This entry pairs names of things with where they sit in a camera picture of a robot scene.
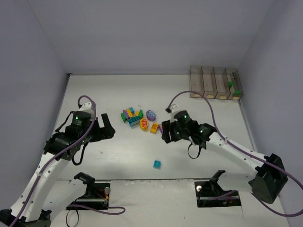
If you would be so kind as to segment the purple long lego brick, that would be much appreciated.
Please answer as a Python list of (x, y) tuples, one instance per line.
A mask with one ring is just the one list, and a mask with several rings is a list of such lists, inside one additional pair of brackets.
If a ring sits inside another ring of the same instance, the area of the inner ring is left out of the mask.
[(159, 129), (159, 131), (160, 131), (160, 133), (161, 133), (161, 135), (162, 135), (162, 134), (163, 134), (163, 127), (162, 127), (161, 124), (158, 125), (158, 129)]

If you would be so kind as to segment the yellow square lego brick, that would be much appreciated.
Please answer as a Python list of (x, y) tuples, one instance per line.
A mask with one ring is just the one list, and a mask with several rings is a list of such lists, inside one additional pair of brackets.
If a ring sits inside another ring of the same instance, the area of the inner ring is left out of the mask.
[(150, 129), (150, 133), (152, 134), (156, 134), (157, 130), (158, 130), (158, 127), (159, 127), (159, 124), (154, 122), (151, 126), (151, 129)]

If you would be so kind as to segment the purple oval paw lego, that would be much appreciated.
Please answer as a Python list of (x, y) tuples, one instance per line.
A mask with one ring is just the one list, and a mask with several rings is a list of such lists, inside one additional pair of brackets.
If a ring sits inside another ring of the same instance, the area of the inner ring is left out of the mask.
[(146, 111), (146, 118), (151, 121), (154, 122), (156, 120), (156, 114), (154, 111), (152, 110), (147, 110)]

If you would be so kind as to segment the orange oval lego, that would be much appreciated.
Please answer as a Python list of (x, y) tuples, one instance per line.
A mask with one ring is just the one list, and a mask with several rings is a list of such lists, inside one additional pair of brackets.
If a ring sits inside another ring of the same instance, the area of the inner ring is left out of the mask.
[(140, 120), (140, 128), (143, 131), (147, 131), (148, 130), (148, 120), (146, 118), (142, 118)]

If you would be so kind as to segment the cyan square lego brick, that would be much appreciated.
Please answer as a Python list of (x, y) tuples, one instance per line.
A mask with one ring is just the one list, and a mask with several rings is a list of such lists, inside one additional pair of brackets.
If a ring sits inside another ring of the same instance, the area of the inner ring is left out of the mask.
[(155, 160), (154, 163), (153, 163), (153, 168), (161, 169), (161, 165), (162, 165), (161, 161)]

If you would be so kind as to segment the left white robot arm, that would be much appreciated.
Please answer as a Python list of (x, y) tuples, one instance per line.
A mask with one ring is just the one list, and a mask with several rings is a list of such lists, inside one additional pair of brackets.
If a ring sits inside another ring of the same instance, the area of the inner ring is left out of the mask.
[(0, 221), (8, 227), (49, 227), (54, 218), (73, 201), (91, 195), (95, 179), (80, 172), (66, 188), (55, 187), (58, 175), (89, 143), (113, 138), (115, 129), (108, 115), (102, 114), (100, 127), (93, 112), (72, 111), (72, 122), (64, 132), (56, 129), (46, 142), (41, 161), (19, 199), (9, 209), (0, 211)]

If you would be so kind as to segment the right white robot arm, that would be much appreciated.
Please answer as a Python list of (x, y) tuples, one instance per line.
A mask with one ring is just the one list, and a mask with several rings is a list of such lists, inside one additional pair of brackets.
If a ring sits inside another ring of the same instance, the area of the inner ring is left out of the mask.
[(244, 170), (243, 174), (229, 174), (219, 170), (214, 181), (224, 191), (250, 192), (262, 202), (272, 204), (288, 181), (282, 159), (266, 156), (233, 144), (222, 137), (212, 125), (199, 124), (185, 110), (172, 112), (171, 119), (162, 122), (162, 139), (166, 143), (187, 140), (199, 150), (209, 150), (230, 160)]

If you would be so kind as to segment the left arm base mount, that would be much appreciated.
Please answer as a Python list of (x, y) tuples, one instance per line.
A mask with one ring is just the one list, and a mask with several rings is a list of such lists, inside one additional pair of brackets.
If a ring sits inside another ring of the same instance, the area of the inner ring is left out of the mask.
[(110, 182), (95, 182), (95, 185), (89, 192), (79, 197), (71, 205), (82, 205), (96, 210), (108, 210)]

